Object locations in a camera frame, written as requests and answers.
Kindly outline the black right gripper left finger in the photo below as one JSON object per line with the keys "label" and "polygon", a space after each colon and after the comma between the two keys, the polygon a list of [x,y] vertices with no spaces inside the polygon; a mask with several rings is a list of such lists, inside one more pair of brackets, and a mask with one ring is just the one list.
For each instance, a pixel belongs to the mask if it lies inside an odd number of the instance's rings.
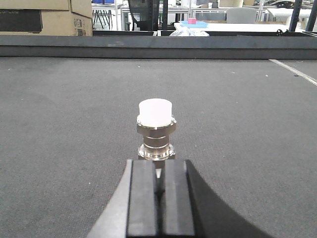
{"label": "black right gripper left finger", "polygon": [[157,237],[156,188],[154,164],[128,160],[117,189],[87,237]]}

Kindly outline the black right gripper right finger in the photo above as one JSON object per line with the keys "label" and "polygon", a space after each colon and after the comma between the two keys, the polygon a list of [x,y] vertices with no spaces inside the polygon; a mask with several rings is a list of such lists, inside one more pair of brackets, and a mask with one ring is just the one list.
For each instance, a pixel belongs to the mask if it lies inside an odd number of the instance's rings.
{"label": "black right gripper right finger", "polygon": [[161,237],[268,238],[228,206],[189,160],[167,160],[163,170]]}

